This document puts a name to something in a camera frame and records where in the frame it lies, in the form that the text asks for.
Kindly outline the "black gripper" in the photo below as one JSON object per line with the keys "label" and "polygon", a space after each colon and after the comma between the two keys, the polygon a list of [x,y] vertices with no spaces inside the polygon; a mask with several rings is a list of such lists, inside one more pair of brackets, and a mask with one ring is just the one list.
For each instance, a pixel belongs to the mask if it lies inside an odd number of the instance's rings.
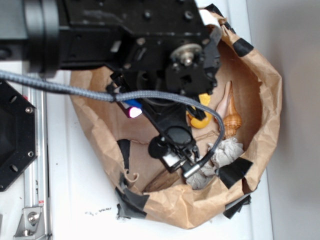
{"label": "black gripper", "polygon": [[[113,71],[107,92],[172,93],[199,101],[217,86],[218,29],[194,0],[107,0],[104,63]],[[120,102],[128,118],[142,114],[135,99]]]}

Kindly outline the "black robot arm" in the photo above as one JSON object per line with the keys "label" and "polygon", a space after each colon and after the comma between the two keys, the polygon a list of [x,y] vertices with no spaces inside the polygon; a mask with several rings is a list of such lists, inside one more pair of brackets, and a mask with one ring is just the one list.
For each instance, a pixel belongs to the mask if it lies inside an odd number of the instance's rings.
{"label": "black robot arm", "polygon": [[59,70],[107,67],[120,93],[50,86],[49,91],[106,102],[132,101],[161,138],[192,142],[187,109],[199,117],[199,94],[211,94],[220,67],[220,30],[193,0],[3,0],[0,58],[25,61],[52,77]]}

